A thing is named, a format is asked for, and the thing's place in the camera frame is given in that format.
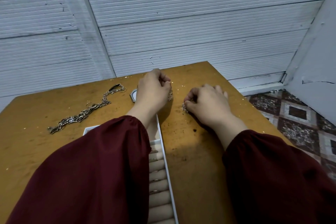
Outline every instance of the silver chain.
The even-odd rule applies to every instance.
[[[107,100],[107,96],[109,94],[116,93],[118,91],[125,92],[127,89],[122,86],[121,84],[116,84],[112,88],[110,88],[108,91],[106,91],[103,95],[103,99],[101,100],[101,103],[99,104],[92,104],[89,107],[86,107],[87,109],[81,111],[78,115],[74,116],[68,116],[65,119],[61,120],[56,127],[48,127],[49,133],[53,134],[57,131],[60,131],[64,128],[65,125],[74,123],[74,122],[81,122],[82,120],[86,119],[91,112],[94,110],[103,107],[105,105],[110,104],[111,102]]]

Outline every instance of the wooden table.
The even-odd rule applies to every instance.
[[[209,83],[229,94],[232,112],[257,132],[289,141],[208,62],[164,70],[172,79],[174,100],[159,113],[172,189],[181,224],[234,223],[225,183],[223,153],[214,139],[181,110],[188,91]],[[15,98],[0,114],[0,223],[8,218],[36,168],[59,147],[82,136],[84,128],[122,116],[133,106],[129,94],[144,74],[123,76]],[[111,104],[94,111],[81,123],[53,135],[47,127],[78,114],[87,102],[99,103],[114,84],[125,93],[110,95]]]

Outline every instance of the red sleeve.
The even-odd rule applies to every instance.
[[[281,138],[252,130],[223,155],[238,223],[336,223],[336,186],[320,164]]]
[[[147,223],[150,151],[135,117],[100,125],[40,165],[7,224]]]

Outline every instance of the patterned carpet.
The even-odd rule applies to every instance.
[[[246,98],[336,182],[336,126],[286,90]]]

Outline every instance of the white wall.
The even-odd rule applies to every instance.
[[[286,89],[336,125],[336,0],[324,1],[297,55]]]

